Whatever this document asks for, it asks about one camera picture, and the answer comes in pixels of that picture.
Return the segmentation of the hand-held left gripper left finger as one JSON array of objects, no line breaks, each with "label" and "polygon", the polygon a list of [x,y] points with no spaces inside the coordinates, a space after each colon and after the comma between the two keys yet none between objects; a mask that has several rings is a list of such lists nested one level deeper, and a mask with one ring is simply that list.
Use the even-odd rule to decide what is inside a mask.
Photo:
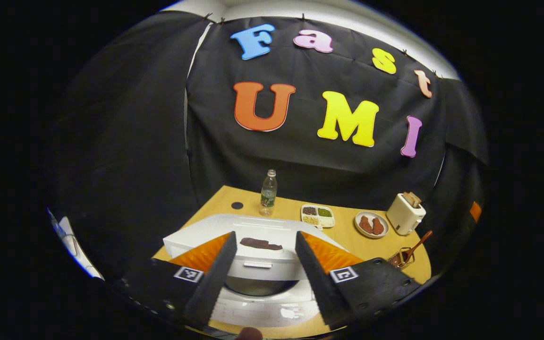
[{"label": "hand-held left gripper left finger", "polygon": [[112,286],[165,323],[203,329],[209,325],[236,250],[236,233],[231,231],[172,261],[143,261]]}]

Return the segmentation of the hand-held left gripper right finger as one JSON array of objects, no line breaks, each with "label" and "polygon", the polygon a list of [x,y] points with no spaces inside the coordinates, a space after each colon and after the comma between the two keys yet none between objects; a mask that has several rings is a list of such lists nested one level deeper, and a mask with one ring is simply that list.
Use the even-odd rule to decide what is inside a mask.
[{"label": "hand-held left gripper right finger", "polygon": [[294,249],[324,323],[336,330],[368,323],[410,299],[421,284],[383,258],[361,261],[349,252],[298,231]]}]

